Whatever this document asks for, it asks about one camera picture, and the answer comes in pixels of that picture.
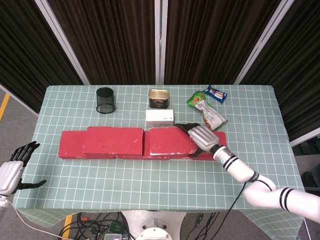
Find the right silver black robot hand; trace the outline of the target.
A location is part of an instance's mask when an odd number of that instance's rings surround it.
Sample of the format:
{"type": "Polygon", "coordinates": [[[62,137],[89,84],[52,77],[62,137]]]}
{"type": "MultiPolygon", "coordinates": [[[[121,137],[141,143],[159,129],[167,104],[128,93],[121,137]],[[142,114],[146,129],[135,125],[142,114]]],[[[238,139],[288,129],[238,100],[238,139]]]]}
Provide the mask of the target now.
{"type": "Polygon", "coordinates": [[[197,145],[195,153],[188,155],[190,158],[196,158],[201,153],[214,154],[222,146],[215,133],[205,125],[199,123],[175,123],[174,126],[186,133],[197,145]]]}

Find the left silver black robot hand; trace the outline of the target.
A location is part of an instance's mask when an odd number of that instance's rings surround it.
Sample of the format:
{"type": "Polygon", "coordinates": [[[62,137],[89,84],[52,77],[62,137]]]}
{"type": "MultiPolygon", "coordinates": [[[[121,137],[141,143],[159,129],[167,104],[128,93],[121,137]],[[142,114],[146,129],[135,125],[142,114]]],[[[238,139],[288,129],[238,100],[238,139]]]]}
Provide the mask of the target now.
{"type": "Polygon", "coordinates": [[[23,183],[22,175],[33,152],[40,143],[32,141],[17,148],[9,160],[0,166],[0,199],[14,195],[18,190],[35,189],[44,185],[47,181],[37,183],[23,183]]]}

